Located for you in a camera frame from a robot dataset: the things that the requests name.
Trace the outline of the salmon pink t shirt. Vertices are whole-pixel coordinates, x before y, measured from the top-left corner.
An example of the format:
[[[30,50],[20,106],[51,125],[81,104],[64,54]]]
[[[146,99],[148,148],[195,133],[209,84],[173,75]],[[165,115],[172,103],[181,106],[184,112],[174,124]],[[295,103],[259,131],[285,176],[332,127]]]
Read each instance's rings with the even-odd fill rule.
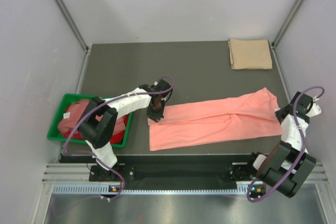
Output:
[[[167,106],[159,122],[148,121],[149,149],[168,150],[282,134],[277,98],[267,88],[235,98]]]

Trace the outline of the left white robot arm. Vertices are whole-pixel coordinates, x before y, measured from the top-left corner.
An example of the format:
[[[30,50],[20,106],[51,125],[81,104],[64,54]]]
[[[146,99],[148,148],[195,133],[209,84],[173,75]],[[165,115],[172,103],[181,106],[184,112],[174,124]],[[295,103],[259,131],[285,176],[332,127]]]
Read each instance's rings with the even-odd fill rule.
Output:
[[[76,127],[91,148],[103,177],[114,180],[119,174],[118,160],[110,143],[117,120],[134,111],[146,109],[148,119],[159,122],[164,118],[165,104],[172,92],[172,86],[161,79],[151,86],[143,84],[112,99],[94,97],[89,100]]]

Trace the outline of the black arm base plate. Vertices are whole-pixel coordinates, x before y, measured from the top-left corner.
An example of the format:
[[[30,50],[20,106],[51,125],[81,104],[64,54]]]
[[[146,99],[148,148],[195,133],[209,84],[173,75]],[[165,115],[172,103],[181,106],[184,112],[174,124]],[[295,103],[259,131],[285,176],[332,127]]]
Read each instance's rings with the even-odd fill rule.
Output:
[[[116,164],[125,189],[233,189],[250,182],[246,165],[225,163]]]

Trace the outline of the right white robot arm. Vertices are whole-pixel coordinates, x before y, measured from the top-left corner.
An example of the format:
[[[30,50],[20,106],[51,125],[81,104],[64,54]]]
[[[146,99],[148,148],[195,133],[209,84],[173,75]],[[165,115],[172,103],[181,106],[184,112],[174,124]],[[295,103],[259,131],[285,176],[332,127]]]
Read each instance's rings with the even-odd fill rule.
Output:
[[[245,166],[248,178],[258,179],[288,198],[298,192],[316,165],[307,150],[306,130],[310,118],[321,113],[317,100],[297,92],[287,106],[275,112],[282,129],[281,140],[268,155],[251,154]]]

